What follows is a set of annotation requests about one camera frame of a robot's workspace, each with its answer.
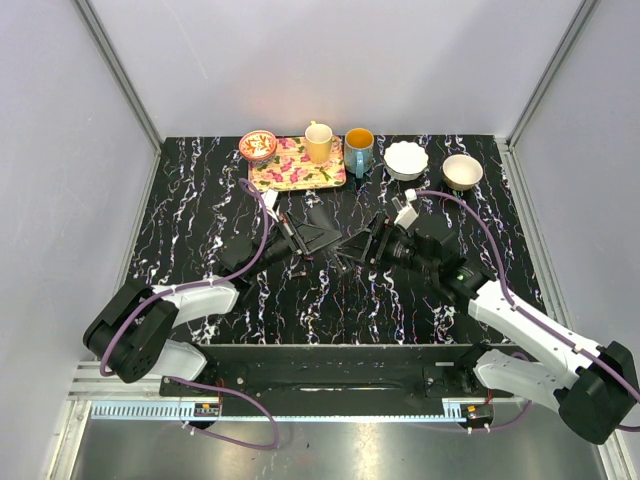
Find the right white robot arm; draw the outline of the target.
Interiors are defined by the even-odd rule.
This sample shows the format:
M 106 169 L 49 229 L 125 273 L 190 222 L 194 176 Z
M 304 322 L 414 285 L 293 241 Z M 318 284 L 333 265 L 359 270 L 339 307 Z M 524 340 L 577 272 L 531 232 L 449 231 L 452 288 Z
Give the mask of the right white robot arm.
M 595 445 L 622 428 L 639 402 L 628 348 L 616 341 L 602 346 L 517 298 L 482 265 L 460 255 L 452 233 L 406 230 L 379 213 L 343 240 L 337 253 L 361 265 L 421 274 L 447 302 L 533 356 L 527 362 L 491 347 L 473 348 L 454 373 L 456 387 L 465 395 L 487 388 L 523 397 L 558 413 L 570 430 Z

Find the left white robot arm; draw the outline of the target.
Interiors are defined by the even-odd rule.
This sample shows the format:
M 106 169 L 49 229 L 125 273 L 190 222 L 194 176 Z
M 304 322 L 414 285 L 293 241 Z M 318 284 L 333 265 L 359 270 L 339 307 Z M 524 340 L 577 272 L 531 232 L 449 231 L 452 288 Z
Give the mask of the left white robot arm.
M 309 259 L 342 238 L 319 206 L 309 211 L 307 221 L 287 212 L 273 213 L 272 221 L 274 230 L 258 242 L 230 238 L 208 279 L 177 286 L 125 282 L 86 329 L 83 345 L 106 362 L 108 374 L 125 383 L 148 374 L 181 376 L 193 394 L 208 394 L 216 384 L 215 369 L 198 348 L 171 340 L 171 331 L 198 318 L 231 312 L 261 272 L 292 256 Z

